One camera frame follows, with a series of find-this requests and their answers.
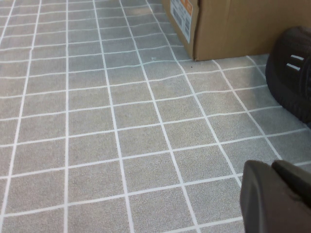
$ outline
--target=sneaker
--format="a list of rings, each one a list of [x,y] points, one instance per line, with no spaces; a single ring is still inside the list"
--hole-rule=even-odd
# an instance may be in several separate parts
[[[279,104],[310,127],[311,28],[284,32],[268,58],[266,79]]]

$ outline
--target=black plastic object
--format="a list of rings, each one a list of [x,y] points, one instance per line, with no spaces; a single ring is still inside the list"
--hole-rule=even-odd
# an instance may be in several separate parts
[[[311,233],[311,174],[285,161],[244,165],[240,195],[246,233]]]
[[[311,122],[311,28],[283,33],[268,58],[266,79],[284,108],[304,123]]]

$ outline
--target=label on box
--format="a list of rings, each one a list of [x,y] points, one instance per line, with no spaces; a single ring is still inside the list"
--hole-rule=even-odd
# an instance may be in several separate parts
[[[193,6],[189,0],[171,0],[171,15],[174,17],[188,43],[190,42],[190,28]]]

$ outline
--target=brown cardboard box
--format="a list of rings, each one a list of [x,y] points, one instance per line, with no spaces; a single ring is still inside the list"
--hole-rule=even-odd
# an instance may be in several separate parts
[[[287,28],[311,27],[311,0],[162,0],[162,4],[196,61],[269,53]]]

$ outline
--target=floor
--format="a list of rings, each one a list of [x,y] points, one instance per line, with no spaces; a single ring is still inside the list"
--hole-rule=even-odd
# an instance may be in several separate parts
[[[160,0],[2,0],[0,34],[2,233],[241,233],[246,160],[311,171],[267,55],[191,61]]]

